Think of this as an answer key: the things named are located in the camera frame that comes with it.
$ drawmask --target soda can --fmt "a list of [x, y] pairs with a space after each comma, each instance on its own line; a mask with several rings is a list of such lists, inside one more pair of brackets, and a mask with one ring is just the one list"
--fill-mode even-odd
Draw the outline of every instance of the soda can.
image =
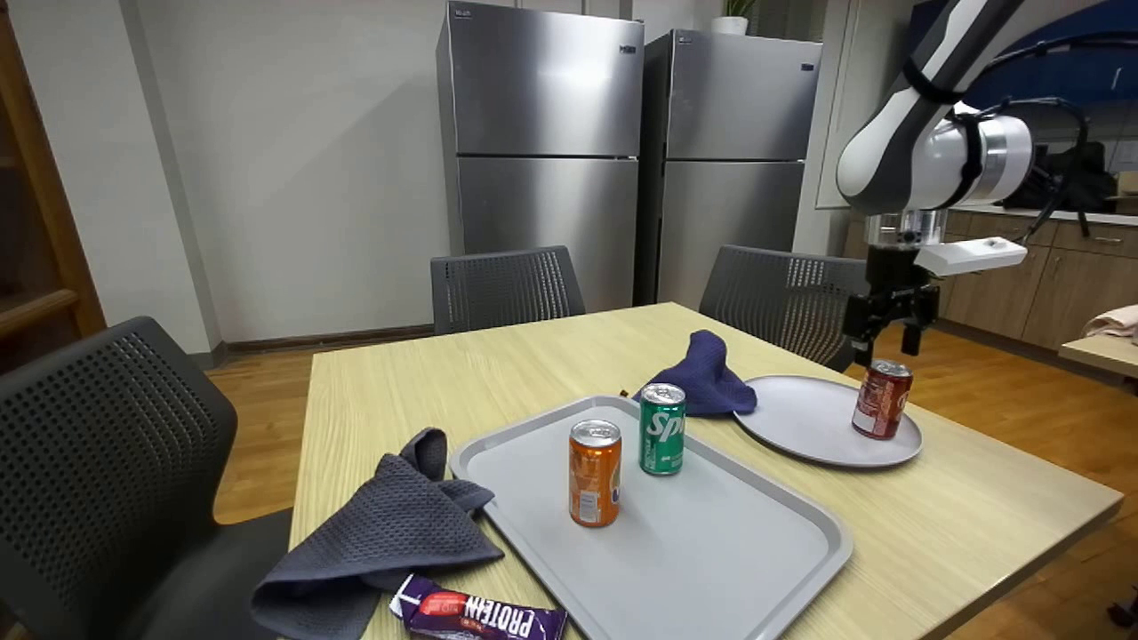
[[875, 442], [892, 442], [896, 439], [896, 423], [902, 412], [902, 399], [915, 388], [915, 375], [902, 364], [892, 359], [875, 359], [869, 365], [869, 377], [858, 391], [858, 406], [854, 406], [854, 429], [875, 439]]
[[569, 429], [569, 515], [581, 525], [610, 525], [618, 515], [624, 439], [610, 420], [585, 420]]
[[646, 386], [640, 391], [640, 470], [646, 477], [676, 477], [684, 470], [684, 409], [676, 386]]

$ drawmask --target plate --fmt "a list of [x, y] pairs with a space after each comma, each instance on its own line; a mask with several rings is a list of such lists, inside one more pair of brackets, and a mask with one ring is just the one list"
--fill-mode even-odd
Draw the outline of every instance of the plate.
[[736, 416], [742, 429], [773, 447], [823, 466], [887, 470], [920, 454], [920, 429], [902, 412], [892, 442], [866, 439], [850, 426], [858, 388], [818, 377], [759, 377], [752, 416]]

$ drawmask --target wall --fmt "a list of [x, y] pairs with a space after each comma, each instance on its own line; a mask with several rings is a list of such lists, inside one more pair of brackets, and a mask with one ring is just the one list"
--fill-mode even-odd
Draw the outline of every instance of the wall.
[[138, 0], [225, 342], [431, 320], [446, 5]]
[[848, 215], [848, 204], [837, 192], [837, 157], [881, 108], [908, 12], [912, 0], [829, 0], [806, 172], [793, 231], [797, 253], [826, 256], [837, 250], [837, 228]]
[[[193, 354], [431, 320], [446, 0], [12, 6], [108, 317]], [[624, 6], [653, 38], [720, 0], [589, 0]]]
[[119, 0], [12, 0], [12, 22], [108, 320], [156, 317], [188, 354], [216, 339], [176, 215]]

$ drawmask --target black chair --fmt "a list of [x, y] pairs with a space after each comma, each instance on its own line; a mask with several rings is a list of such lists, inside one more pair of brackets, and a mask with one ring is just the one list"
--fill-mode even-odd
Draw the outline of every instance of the black chair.
[[866, 288], [861, 261], [721, 246], [701, 309], [829, 370], [848, 370], [854, 349], [842, 313]]
[[215, 523], [234, 409], [156, 320], [0, 377], [0, 600], [32, 636], [275, 636], [288, 512]]
[[435, 332], [478, 332], [585, 313], [565, 246], [431, 261]]

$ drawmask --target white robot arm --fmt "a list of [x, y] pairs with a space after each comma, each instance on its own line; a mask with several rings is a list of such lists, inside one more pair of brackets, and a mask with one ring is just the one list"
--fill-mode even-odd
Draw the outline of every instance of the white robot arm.
[[858, 211], [1008, 199], [1030, 166], [1019, 118], [979, 118], [960, 93], [1014, 38], [1097, 0], [953, 0], [902, 63], [887, 108], [848, 141], [840, 192]]
[[861, 364], [888, 320], [908, 320], [902, 354], [920, 349], [934, 320], [931, 278], [1014, 268], [1028, 256], [1008, 239], [941, 241], [953, 204], [1001, 204], [1030, 172], [1030, 132], [1019, 118], [979, 113], [960, 93], [1014, 38], [1092, 6], [1097, 0], [951, 0], [887, 108], [848, 141], [840, 192], [861, 215], [896, 217], [869, 246], [869, 295], [848, 307]]

